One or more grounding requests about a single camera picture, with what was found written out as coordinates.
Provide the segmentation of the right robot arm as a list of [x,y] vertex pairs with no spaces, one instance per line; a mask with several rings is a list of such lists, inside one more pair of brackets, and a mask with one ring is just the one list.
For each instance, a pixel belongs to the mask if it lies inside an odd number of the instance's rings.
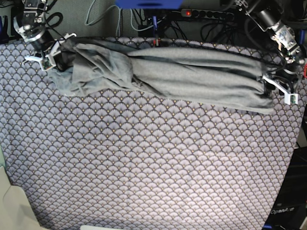
[[24,10],[13,19],[15,31],[22,39],[30,43],[35,54],[25,56],[25,63],[32,61],[39,64],[42,71],[57,68],[65,71],[68,64],[65,63],[61,52],[61,45],[76,34],[65,34],[55,39],[50,30],[54,31],[47,19],[48,3],[46,0],[23,0]]

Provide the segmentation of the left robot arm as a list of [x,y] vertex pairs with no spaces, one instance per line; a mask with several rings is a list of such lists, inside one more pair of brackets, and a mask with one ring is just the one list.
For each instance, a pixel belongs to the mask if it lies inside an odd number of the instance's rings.
[[299,81],[299,67],[305,65],[306,59],[295,39],[295,33],[282,22],[282,8],[274,0],[232,0],[230,5],[237,6],[277,43],[277,54],[282,59],[282,66],[267,71],[262,79],[283,93],[286,104],[298,104],[295,84]]

